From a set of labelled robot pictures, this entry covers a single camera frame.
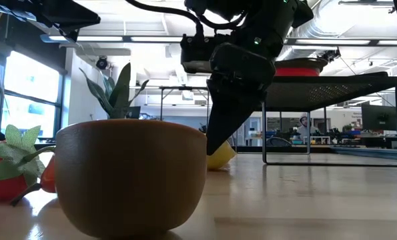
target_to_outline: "red strawberry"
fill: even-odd
[[[26,190],[25,178],[20,175],[11,179],[0,181],[0,201],[10,201]]]

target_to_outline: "metal table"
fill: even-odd
[[[262,108],[265,121],[267,111],[307,112],[310,126],[311,111],[341,103],[357,97],[377,93],[395,87],[397,110],[397,77],[388,77],[383,73],[357,75],[351,77],[274,77],[268,87],[268,94]],[[266,124],[262,124],[262,133],[266,133]],[[311,141],[307,142],[310,154]],[[266,159],[266,144],[262,144],[262,159],[267,165],[322,165],[322,166],[373,166],[397,167],[397,165],[363,165],[343,163],[269,163]]]

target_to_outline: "red pepper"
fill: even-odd
[[[45,168],[41,175],[41,188],[48,193],[56,193],[55,178],[54,178],[54,158],[55,155],[50,159],[49,164]]]
[[[27,184],[23,175],[2,180],[0,181],[0,201],[10,201],[26,189]]]

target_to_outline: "wooden bowl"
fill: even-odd
[[[162,233],[183,224],[206,180],[206,136],[163,121],[79,123],[56,136],[56,190],[93,237]]]

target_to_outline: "green strawberry leaves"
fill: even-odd
[[[45,169],[34,147],[40,130],[41,126],[36,126],[22,136],[18,128],[7,126],[7,143],[0,143],[0,181],[23,175],[28,186],[37,182]]]

